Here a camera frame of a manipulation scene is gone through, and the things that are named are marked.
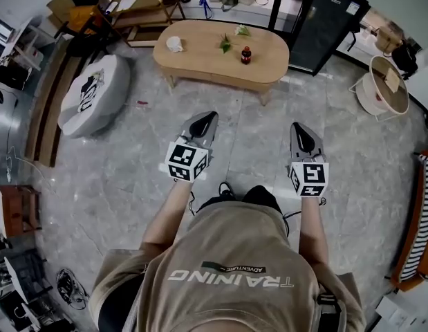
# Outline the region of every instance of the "black refrigerator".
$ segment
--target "black refrigerator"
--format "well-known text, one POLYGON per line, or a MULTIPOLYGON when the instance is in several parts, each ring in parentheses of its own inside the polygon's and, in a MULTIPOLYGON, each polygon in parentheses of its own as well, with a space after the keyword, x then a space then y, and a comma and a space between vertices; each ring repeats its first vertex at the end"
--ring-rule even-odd
POLYGON ((367 0, 303 0, 289 43, 289 67, 318 74, 369 8, 367 0))

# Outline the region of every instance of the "small bottle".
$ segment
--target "small bottle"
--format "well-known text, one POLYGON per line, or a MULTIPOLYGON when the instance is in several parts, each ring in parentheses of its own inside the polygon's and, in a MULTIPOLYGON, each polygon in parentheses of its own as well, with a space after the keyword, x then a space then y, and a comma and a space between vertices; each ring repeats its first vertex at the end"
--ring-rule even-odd
POLYGON ((250 63, 250 56, 251 52, 249 47, 244 47, 243 51, 241 52, 241 62, 243 64, 249 64, 250 63))

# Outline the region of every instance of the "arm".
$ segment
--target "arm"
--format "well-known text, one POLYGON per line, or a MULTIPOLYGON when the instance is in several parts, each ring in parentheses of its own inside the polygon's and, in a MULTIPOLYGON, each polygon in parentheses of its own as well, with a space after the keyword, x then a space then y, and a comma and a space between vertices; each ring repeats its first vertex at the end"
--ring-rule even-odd
POLYGON ((329 253, 322 219, 319 215, 318 198, 301 199, 301 229, 299 254, 312 266, 328 264, 329 253))
POLYGON ((140 249, 156 257, 172 246, 185 213, 192 183, 177 181, 165 203, 147 226, 140 249))

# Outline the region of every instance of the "white mug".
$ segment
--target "white mug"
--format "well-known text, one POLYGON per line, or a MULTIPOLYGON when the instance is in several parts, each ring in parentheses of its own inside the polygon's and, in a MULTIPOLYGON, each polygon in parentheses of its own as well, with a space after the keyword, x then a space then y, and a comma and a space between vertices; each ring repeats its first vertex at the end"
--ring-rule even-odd
POLYGON ((170 37, 167 41, 166 41, 166 45, 169 48, 169 50, 171 52, 182 52, 183 51, 183 47, 181 46, 181 39, 180 37, 177 36, 173 36, 170 37))

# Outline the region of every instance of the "sleeve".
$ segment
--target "sleeve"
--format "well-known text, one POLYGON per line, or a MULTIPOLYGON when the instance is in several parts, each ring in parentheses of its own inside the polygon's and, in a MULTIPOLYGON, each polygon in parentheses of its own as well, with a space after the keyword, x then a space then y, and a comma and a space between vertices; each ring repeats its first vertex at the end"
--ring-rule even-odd
POLYGON ((343 301, 346 305, 346 332, 364 331, 366 328, 366 320, 353 279, 351 280, 353 284, 348 284, 348 286, 346 286, 326 264, 316 264, 312 268, 317 276, 318 282, 323 284, 338 300, 343 301))
POLYGON ((100 332, 122 330, 152 259, 143 250, 108 251, 89 299, 100 332))

